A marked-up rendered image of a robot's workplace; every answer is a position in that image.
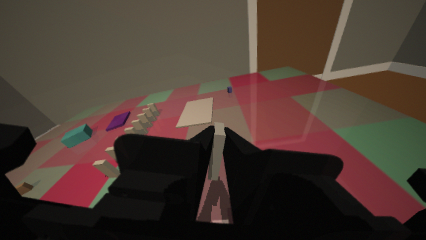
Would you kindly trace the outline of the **teal rectangular block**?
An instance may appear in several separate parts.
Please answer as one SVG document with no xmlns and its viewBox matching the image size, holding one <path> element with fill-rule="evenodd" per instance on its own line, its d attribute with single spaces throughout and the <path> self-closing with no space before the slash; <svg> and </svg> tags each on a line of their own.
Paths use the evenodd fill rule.
<svg viewBox="0 0 426 240">
<path fill-rule="evenodd" d="M 87 124 L 82 125 L 81 127 L 66 132 L 61 140 L 61 143 L 70 149 L 76 144 L 80 144 L 91 138 L 92 132 L 93 130 L 89 128 Z"/>
</svg>

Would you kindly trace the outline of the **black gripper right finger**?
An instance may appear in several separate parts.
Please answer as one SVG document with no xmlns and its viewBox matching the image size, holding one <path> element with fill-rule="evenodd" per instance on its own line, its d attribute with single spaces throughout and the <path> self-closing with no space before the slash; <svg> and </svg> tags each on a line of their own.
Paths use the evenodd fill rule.
<svg viewBox="0 0 426 240">
<path fill-rule="evenodd" d="M 337 179 L 344 163 L 332 154 L 284 149 L 261 150 L 224 127 L 223 158 L 233 224 L 251 225 L 276 173 L 331 176 Z"/>
</svg>

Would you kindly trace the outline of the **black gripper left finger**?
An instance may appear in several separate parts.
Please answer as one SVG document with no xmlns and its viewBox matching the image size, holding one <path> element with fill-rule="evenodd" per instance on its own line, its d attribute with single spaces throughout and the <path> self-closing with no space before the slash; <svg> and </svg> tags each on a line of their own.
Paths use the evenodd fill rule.
<svg viewBox="0 0 426 240">
<path fill-rule="evenodd" d="M 120 174 L 125 169 L 184 176 L 190 221 L 197 212 L 212 152 L 215 127 L 210 125 L 189 140 L 125 134 L 113 143 Z"/>
</svg>

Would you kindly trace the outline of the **purple rectangular block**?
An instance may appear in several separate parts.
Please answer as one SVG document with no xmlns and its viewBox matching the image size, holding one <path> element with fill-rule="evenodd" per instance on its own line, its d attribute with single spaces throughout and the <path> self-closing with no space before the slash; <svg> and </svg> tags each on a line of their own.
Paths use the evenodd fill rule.
<svg viewBox="0 0 426 240">
<path fill-rule="evenodd" d="M 110 122 L 110 125 L 106 128 L 106 131 L 111 131 L 113 129 L 119 128 L 121 126 L 124 126 L 125 122 L 127 121 L 130 111 L 122 113 L 120 115 L 115 116 L 112 121 Z"/>
</svg>

